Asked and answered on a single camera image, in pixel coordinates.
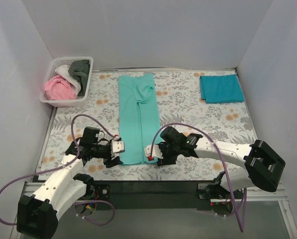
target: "floral pattern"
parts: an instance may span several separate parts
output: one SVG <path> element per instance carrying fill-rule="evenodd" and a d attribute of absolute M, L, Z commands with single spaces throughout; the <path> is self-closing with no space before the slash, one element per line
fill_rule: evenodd
<path fill-rule="evenodd" d="M 252 143 L 255 133 L 244 103 L 206 104 L 201 99 L 200 75 L 227 75 L 233 71 L 212 72 L 151 72 L 154 75 L 161 125 L 183 122 L 207 132 L 214 140 L 232 143 Z M 58 108 L 52 124 L 41 170 L 58 166 L 65 150 L 72 142 L 70 124 L 77 114 L 97 118 L 112 134 L 118 134 L 118 78 L 121 75 L 142 76 L 144 72 L 92 73 L 88 103 L 84 107 Z M 75 137 L 83 134 L 86 126 L 98 127 L 88 118 L 75 122 Z M 176 126 L 188 135 L 191 128 Z M 238 166 L 228 164 L 233 171 Z M 95 180 L 212 180 L 223 167 L 214 159 L 179 156 L 176 165 L 157 167 L 156 164 L 115 166 L 105 168 L 102 159 L 88 162 L 81 173 Z M 40 175 L 46 180 L 49 174 Z"/>

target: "clothing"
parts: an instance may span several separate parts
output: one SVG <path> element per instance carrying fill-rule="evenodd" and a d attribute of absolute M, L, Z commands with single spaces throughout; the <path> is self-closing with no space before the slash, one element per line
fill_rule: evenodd
<path fill-rule="evenodd" d="M 66 79 L 68 82 L 70 82 L 74 86 L 75 94 L 78 95 L 78 93 L 81 91 L 81 85 L 76 79 L 70 76 L 69 66 L 68 65 L 59 66 L 57 69 L 55 69 L 55 72 L 58 75 L 62 76 L 64 79 Z"/>
<path fill-rule="evenodd" d="M 44 93 L 49 100 L 75 100 L 73 86 L 62 76 L 55 76 L 44 85 Z"/>
<path fill-rule="evenodd" d="M 119 135 L 126 149 L 121 161 L 124 165 L 156 162 L 148 161 L 144 154 L 160 128 L 153 75 L 120 76 L 118 90 Z M 157 137 L 155 143 L 159 142 L 161 138 Z"/>
<path fill-rule="evenodd" d="M 201 98 L 209 104 L 244 102 L 236 75 L 200 76 Z"/>
<path fill-rule="evenodd" d="M 81 91 L 78 96 L 84 96 L 89 79 L 90 73 L 90 61 L 89 60 L 80 60 L 74 61 L 69 67 L 69 74 L 74 79 L 76 79 L 81 85 Z"/>

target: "turquoise cloth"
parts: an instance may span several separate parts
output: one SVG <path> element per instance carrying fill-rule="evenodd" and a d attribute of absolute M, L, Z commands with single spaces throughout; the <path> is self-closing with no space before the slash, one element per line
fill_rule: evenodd
<path fill-rule="evenodd" d="M 148 161 L 144 154 L 160 128 L 153 75 L 120 76 L 118 90 L 119 135 L 125 143 L 121 161 L 124 165 L 156 162 Z"/>
<path fill-rule="evenodd" d="M 209 104 L 244 101 L 236 75 L 200 76 L 200 87 L 201 98 Z"/>

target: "plastic basket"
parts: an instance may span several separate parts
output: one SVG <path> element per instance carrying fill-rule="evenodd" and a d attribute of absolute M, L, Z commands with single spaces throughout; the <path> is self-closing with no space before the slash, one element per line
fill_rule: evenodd
<path fill-rule="evenodd" d="M 87 57 L 87 56 L 80 56 L 80 57 L 61 57 L 54 59 L 47 71 L 47 74 L 44 78 L 43 85 L 50 80 L 52 77 L 56 76 L 57 73 L 55 73 L 55 69 L 62 65 L 71 65 L 72 62 L 78 61 L 78 60 L 89 60 L 90 61 L 90 72 L 89 72 L 89 78 L 88 78 L 88 84 L 87 88 L 85 90 L 85 95 L 81 96 L 76 100 L 66 100 L 66 101 L 51 101 L 48 100 L 47 96 L 42 91 L 40 93 L 40 101 L 43 103 L 49 103 L 53 105 L 54 107 L 78 107 L 78 106 L 85 106 L 88 102 L 89 97 L 89 88 L 90 88 L 90 82 L 91 82 L 91 74 L 92 74 L 92 68 L 93 68 L 93 58 Z"/>

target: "gray towel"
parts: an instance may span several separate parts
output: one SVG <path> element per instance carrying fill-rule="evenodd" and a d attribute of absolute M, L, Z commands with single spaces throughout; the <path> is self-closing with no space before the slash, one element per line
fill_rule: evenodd
<path fill-rule="evenodd" d="M 74 61 L 69 68 L 69 74 L 76 79 L 81 85 L 81 91 L 78 96 L 84 96 L 90 72 L 89 60 Z"/>

